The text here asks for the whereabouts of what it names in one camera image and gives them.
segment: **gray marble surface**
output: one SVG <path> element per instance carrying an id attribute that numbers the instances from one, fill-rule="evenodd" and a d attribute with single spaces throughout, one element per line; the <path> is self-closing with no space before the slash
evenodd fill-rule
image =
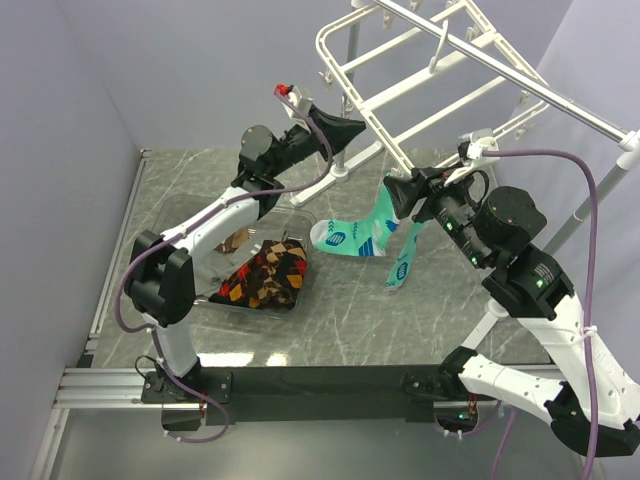
<path id="1" fill-rule="evenodd" d="M 432 154 L 412 152 L 412 156 L 419 166 L 435 162 Z M 133 239 L 153 226 L 167 199 L 179 194 L 217 198 L 235 174 L 237 152 L 153 151 L 144 162 L 118 276 L 128 262 Z M 380 155 L 304 209 L 317 219 L 364 217 L 373 207 L 383 176 L 393 166 L 392 159 Z M 282 175 L 281 181 L 301 184 L 321 168 L 321 163 L 310 158 Z M 281 198 L 279 205 L 291 207 L 288 197 Z M 385 280 L 408 229 L 409 222 L 403 222 L 389 241 L 386 257 L 351 258 L 312 250 L 304 301 L 284 318 L 194 308 L 188 319 L 203 364 L 441 362 L 484 314 L 488 295 L 480 286 L 483 274 L 472 268 L 438 225 L 430 224 L 419 238 L 418 254 L 404 286 L 386 293 Z M 94 367 L 131 367 L 138 355 L 153 353 L 148 334 L 129 335 L 118 328 L 112 310 L 114 289 L 101 312 L 104 322 Z M 126 297 L 123 314 L 130 325 L 140 322 Z M 535 338 L 515 321 L 494 327 L 479 350 L 502 363 L 548 363 Z"/>

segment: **argyle sock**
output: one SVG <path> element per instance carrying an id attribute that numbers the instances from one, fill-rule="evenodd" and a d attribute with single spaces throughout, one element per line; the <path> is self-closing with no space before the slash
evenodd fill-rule
<path id="1" fill-rule="evenodd" d="M 402 247 L 402 251 L 396 260 L 396 264 L 391 269 L 391 272 L 389 272 L 389 277 L 387 277 L 387 283 L 385 285 L 388 289 L 395 290 L 400 288 L 409 275 L 409 269 L 411 268 L 411 263 L 413 263 L 413 257 L 415 256 L 418 247 L 418 234 L 426 224 L 427 222 L 414 222 L 411 224 L 411 231 L 409 232 L 407 241 L 405 242 L 404 247 Z"/>
<path id="2" fill-rule="evenodd" d="M 382 257 L 389 237 L 398 228 L 391 196 L 382 185 L 376 204 L 367 218 L 355 222 L 321 220 L 311 228 L 311 243 L 318 250 L 335 255 Z"/>

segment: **metal pole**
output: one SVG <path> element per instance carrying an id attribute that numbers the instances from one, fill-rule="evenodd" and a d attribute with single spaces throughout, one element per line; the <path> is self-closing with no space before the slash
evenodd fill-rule
<path id="1" fill-rule="evenodd" d="M 351 11 L 357 10 L 357 7 L 352 6 Z M 358 56 L 358 38 L 360 36 L 360 22 L 354 23 L 349 28 L 349 45 L 347 47 L 347 63 L 351 60 L 355 60 Z M 347 73 L 347 78 L 351 83 L 353 83 L 353 78 L 355 76 L 355 72 L 352 70 Z M 342 116 L 346 117 L 349 113 L 347 111 L 347 106 L 349 105 L 349 97 L 347 97 L 346 93 L 342 94 Z M 334 159 L 334 171 L 336 173 L 346 173 L 344 167 L 344 156 L 345 150 L 336 155 Z"/>
<path id="2" fill-rule="evenodd" d="M 611 193 L 611 191 L 620 183 L 628 170 L 620 168 L 617 164 L 607 173 L 607 175 L 598 184 L 598 205 Z M 555 254 L 567 240 L 573 235 L 582 222 L 584 222 L 591 213 L 591 199 L 587 197 L 582 205 L 578 207 L 575 213 L 570 216 L 567 221 L 560 227 L 560 230 L 553 236 L 549 243 L 544 247 L 544 251 L 550 255 Z"/>
<path id="3" fill-rule="evenodd" d="M 374 2 L 394 13 L 398 17 L 411 22 L 419 29 L 430 33 L 431 35 L 434 35 L 435 37 L 441 38 L 444 34 L 444 30 L 442 28 L 416 15 L 412 11 L 401 7 L 400 5 L 397 5 L 392 0 L 374 0 Z M 542 85 L 533 80 L 531 77 L 528 77 L 527 75 L 518 72 L 517 70 L 503 64 L 502 62 L 499 62 L 498 60 L 484 53 L 479 48 L 476 48 L 473 45 L 470 45 L 467 42 L 454 37 L 453 35 L 447 35 L 446 39 L 447 42 L 456 50 L 464 53 L 470 58 L 473 58 L 477 62 L 480 62 L 491 70 L 499 73 L 507 80 L 510 80 L 511 82 L 519 85 L 525 90 L 530 91 L 535 96 L 539 97 L 550 105 L 553 105 L 557 109 L 568 113 L 572 117 L 593 128 L 594 130 L 597 130 L 598 132 L 602 133 L 606 137 L 609 137 L 615 142 L 620 143 L 626 137 L 628 132 L 616 127 L 615 125 L 612 125 L 611 123 L 592 114 L 591 112 L 588 112 L 581 106 L 573 103 L 572 100 L 569 100 L 563 95 L 554 92 L 546 85 Z"/>

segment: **patterned sock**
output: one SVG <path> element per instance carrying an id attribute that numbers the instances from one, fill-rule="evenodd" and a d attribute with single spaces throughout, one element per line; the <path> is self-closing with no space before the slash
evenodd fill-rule
<path id="1" fill-rule="evenodd" d="M 382 185 L 367 218 L 356 222 L 321 220 L 311 228 L 311 243 L 318 250 L 353 257 L 382 257 L 389 237 L 398 228 L 391 196 Z"/>
<path id="2" fill-rule="evenodd" d="M 387 277 L 386 287 L 388 289 L 396 290 L 400 288 L 409 275 L 409 269 L 411 268 L 411 263 L 413 262 L 413 257 L 415 256 L 418 247 L 418 234 L 426 224 L 427 222 L 414 222 L 411 225 L 411 231 L 409 232 L 407 241 L 405 242 L 404 247 L 402 247 L 402 251 L 396 260 L 396 264 L 391 269 L 391 272 L 389 272 L 389 277 Z"/>

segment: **transparent container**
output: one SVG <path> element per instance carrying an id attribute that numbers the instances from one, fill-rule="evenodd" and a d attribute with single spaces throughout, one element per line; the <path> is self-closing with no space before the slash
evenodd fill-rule
<path id="1" fill-rule="evenodd" d="M 158 213 L 158 217 L 153 224 L 152 231 L 162 233 L 164 230 L 173 228 L 176 225 L 188 220 L 193 215 L 198 213 L 207 205 L 215 202 L 216 200 L 217 197 L 213 198 L 185 194 L 169 197 L 162 205 L 162 208 Z M 314 278 L 311 268 L 311 250 L 313 249 L 313 247 L 311 245 L 309 232 L 311 231 L 311 227 L 315 223 L 316 218 L 311 213 L 305 210 L 276 206 L 260 220 L 253 222 L 251 225 L 247 225 L 250 238 L 255 232 L 259 230 L 282 229 L 285 232 L 285 239 L 290 238 L 298 240 L 304 247 L 307 255 L 307 272 L 305 274 L 304 283 L 300 288 L 300 292 L 298 292 L 296 304 L 292 309 L 255 309 L 210 302 L 208 299 L 210 294 L 217 290 L 212 290 L 208 292 L 207 295 L 198 295 L 194 305 L 198 307 L 224 310 L 227 312 L 250 313 L 253 315 L 262 315 L 275 318 L 283 318 L 299 310 L 300 305 L 305 303 L 305 299 L 308 296 L 308 292 L 311 290 L 311 283 L 313 283 Z"/>

